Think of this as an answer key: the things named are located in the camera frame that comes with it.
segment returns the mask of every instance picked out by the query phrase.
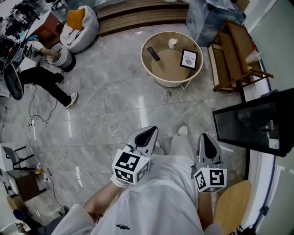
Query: black pants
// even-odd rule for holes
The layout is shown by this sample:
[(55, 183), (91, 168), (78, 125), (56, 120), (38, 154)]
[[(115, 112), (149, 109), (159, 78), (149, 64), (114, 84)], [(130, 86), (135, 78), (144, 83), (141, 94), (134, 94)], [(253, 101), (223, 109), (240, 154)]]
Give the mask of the black pants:
[(34, 83), (41, 86), (65, 107), (71, 102), (71, 97), (55, 84), (62, 82), (63, 77), (60, 73), (52, 73), (43, 67), (33, 67), (22, 71), (19, 79), (23, 84)]

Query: white bean bag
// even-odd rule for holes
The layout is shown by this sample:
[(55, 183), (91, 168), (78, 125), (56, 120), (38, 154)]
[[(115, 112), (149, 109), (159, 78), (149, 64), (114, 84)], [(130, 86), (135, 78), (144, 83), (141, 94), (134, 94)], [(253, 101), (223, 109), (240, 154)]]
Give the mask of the white bean bag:
[(60, 35), (61, 43), (72, 53), (79, 53), (84, 50), (97, 36), (99, 23), (95, 12), (89, 6), (80, 6), (85, 9), (85, 16), (82, 21), (83, 30), (73, 30), (67, 24), (64, 25)]

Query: remote control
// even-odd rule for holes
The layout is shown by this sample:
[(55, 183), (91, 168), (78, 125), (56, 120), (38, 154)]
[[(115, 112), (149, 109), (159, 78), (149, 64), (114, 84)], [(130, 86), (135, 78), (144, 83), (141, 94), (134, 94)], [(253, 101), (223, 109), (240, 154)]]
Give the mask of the remote control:
[(159, 61), (160, 60), (159, 56), (156, 54), (155, 50), (152, 47), (148, 47), (148, 51), (153, 56), (153, 58), (155, 59), (155, 61)]

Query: white mug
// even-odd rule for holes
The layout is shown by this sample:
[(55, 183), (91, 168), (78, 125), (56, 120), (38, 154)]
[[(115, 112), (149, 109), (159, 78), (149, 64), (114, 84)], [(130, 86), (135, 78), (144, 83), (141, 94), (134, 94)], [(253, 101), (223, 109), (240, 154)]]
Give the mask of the white mug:
[(178, 39), (170, 39), (169, 40), (169, 48), (174, 49), (176, 44), (178, 43)]

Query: wooden step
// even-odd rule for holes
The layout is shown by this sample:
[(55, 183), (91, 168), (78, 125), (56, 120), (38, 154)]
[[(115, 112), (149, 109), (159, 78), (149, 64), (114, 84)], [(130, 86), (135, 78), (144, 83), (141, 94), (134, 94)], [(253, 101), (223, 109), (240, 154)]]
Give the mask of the wooden step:
[(160, 9), (134, 12), (100, 22), (98, 34), (103, 37), (131, 28), (171, 23), (186, 23), (188, 9)]
[(188, 9), (189, 4), (178, 0), (177, 2), (165, 2), (163, 0), (127, 0), (97, 10), (98, 21), (104, 21), (135, 12), (159, 10), (159, 9)]

